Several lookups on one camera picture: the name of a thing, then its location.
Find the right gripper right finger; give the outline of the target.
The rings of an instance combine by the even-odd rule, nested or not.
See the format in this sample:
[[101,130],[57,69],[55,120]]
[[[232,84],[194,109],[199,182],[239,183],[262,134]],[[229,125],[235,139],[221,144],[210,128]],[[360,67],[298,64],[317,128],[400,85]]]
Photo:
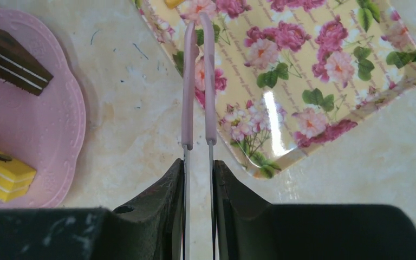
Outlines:
[[273,204],[214,162],[220,259],[416,259],[416,227],[382,204]]

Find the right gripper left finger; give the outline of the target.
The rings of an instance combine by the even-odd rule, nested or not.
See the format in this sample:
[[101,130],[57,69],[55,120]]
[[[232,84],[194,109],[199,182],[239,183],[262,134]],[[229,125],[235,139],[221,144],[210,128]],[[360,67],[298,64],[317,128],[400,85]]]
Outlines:
[[179,259],[183,170],[114,210],[0,209],[0,259]]

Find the pink three-tier cake stand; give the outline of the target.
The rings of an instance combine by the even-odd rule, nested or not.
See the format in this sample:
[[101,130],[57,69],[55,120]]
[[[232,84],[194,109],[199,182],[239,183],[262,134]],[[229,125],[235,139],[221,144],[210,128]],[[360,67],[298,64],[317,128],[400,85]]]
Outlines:
[[86,131],[81,88],[54,34],[36,17],[0,8],[11,34],[54,76],[40,96],[0,82],[0,150],[36,169],[26,195],[0,208],[56,207],[73,182]]

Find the yellow cake piece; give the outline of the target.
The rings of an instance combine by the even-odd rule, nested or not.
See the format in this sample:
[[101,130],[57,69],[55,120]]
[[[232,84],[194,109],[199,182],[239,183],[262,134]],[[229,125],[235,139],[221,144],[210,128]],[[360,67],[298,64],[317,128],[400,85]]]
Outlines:
[[0,200],[9,202],[24,196],[37,171],[0,151]]

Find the floral serving tray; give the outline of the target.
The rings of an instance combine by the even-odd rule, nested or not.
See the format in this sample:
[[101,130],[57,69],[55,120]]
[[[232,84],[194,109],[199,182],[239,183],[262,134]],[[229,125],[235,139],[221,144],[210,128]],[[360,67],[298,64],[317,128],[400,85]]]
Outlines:
[[216,130],[242,168],[273,178],[416,87],[416,43],[389,1],[135,1],[183,77],[195,23],[194,103],[205,110],[203,27],[214,29]]

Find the pink-tipped metal tongs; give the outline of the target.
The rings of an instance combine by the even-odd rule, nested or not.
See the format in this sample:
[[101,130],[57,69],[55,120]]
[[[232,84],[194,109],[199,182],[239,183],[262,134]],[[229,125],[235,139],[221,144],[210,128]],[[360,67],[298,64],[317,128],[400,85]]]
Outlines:
[[[216,259],[217,236],[217,210],[215,207],[214,185],[214,158],[213,147],[217,143],[216,130],[216,90],[215,90],[215,32],[212,22],[205,12],[199,13],[203,27],[203,62],[205,85],[205,140],[209,147],[210,166],[210,203],[211,203],[211,232],[212,232],[212,258]],[[184,36],[183,53],[183,106],[181,116],[181,145],[184,162],[184,189],[183,189],[183,231],[182,254],[183,259],[190,256],[190,157],[193,149],[193,106],[196,89],[195,68],[196,58],[199,55],[195,23],[190,22]]]

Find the chocolate cake slice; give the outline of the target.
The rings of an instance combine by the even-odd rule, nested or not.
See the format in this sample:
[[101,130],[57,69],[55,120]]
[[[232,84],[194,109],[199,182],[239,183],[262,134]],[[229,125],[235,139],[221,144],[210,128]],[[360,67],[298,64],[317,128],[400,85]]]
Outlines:
[[0,81],[40,96],[53,75],[7,31],[0,29]]

